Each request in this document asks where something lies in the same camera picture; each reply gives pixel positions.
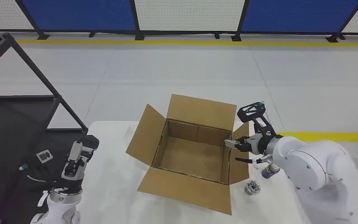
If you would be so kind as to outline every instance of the white table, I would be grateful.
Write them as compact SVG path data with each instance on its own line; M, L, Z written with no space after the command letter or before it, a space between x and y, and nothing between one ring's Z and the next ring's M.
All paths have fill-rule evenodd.
M244 193L246 181L230 186L232 216L173 199L138 192L148 166L125 150L138 122L94 122L88 134L100 140L83 181L77 205L83 224L112 223L306 223L291 182L280 171L266 180L250 165L250 178L261 185L258 195Z

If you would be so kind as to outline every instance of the open cardboard box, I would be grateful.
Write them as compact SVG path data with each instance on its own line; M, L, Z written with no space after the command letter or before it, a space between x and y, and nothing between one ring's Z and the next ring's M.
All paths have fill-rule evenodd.
M248 179L248 153L225 139L249 135L248 123L233 132L236 105L172 95L167 118L149 104L126 153L150 166L138 191L231 214L230 184Z

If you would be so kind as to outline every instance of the spray can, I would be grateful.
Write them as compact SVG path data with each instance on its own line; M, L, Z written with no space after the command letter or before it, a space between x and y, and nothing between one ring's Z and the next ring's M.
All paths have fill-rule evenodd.
M269 164L265 169L262 170L261 174L264 178L268 179L280 171L280 168L275 164Z
M261 187L254 180L250 180L244 188L244 191L247 195L258 194L261 191Z

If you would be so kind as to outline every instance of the white floor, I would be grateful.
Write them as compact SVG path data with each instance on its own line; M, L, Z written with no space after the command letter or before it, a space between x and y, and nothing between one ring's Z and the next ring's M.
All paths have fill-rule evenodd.
M22 47L87 125L139 120L147 103L165 115L171 94L183 94L264 101L278 131L358 132L358 48ZM50 93L15 51L0 68L0 95ZM64 110L51 123L75 126Z

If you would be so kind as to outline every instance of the yellow tape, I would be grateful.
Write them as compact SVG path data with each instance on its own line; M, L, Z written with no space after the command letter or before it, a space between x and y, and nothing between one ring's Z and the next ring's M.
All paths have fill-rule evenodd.
M278 132L282 136L293 136L304 142L332 140L335 142L358 142L355 132Z
M292 47L358 47L358 43L301 43L262 41L207 41L207 40L17 40L20 44L59 45L197 45L197 46L292 46Z

